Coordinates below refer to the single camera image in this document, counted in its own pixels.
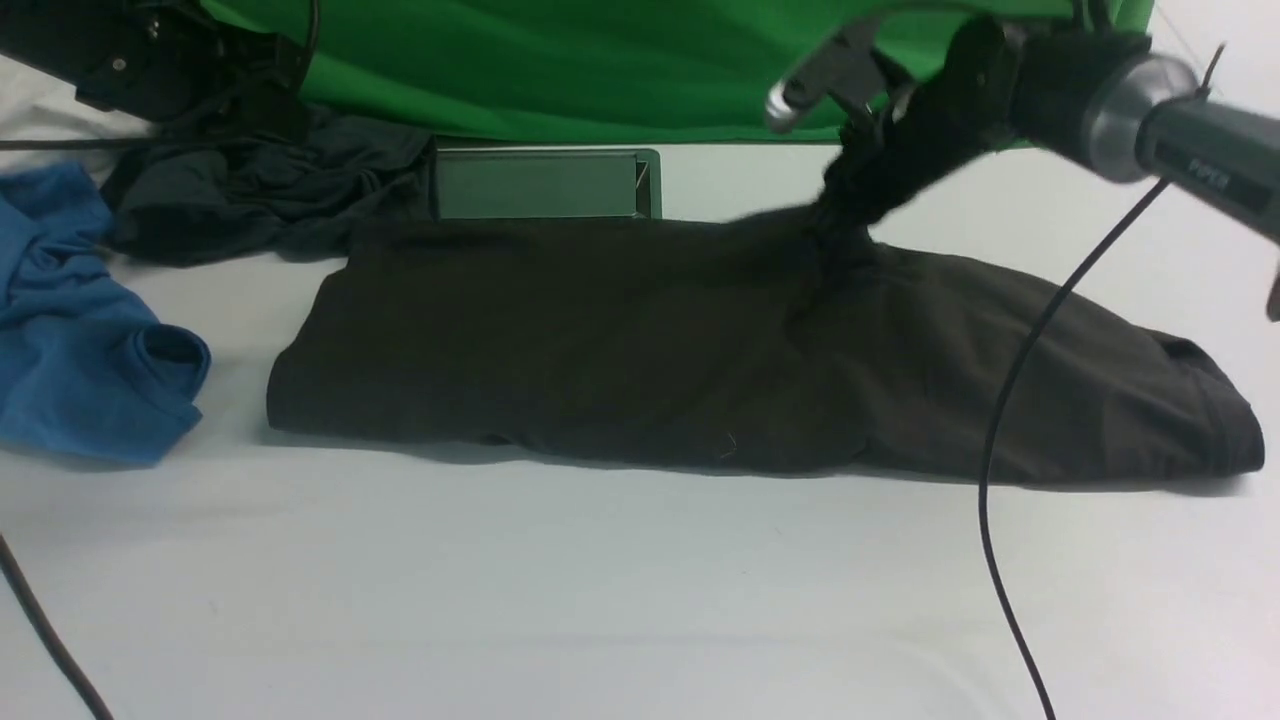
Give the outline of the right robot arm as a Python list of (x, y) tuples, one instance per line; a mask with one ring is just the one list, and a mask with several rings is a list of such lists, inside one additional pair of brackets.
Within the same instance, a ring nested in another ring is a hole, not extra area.
[(1027, 142), (1119, 184), (1175, 184), (1277, 240), (1277, 120), (1216, 102), (1210, 77), (1148, 35), (1079, 18), (997, 15), (959, 1), (942, 67), (918, 79), (876, 46), (888, 17), (841, 26), (765, 97), (782, 135), (826, 97), (846, 114), (820, 205), (872, 224), (970, 161)]

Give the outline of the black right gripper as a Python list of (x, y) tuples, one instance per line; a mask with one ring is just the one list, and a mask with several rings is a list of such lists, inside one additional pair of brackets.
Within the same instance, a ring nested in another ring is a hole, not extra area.
[(1028, 142), (1091, 167), (1089, 133), (1117, 74), (1151, 49), (1147, 33), (1065, 19), (975, 15), (943, 65), (846, 127), (805, 231), (822, 275), (877, 265), (868, 225), (970, 161)]

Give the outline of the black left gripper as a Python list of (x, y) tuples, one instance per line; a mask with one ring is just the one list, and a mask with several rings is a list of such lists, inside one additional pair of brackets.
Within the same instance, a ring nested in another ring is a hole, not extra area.
[(5, 1), (3, 55), (177, 136), (303, 136), (311, 46), (198, 1)]

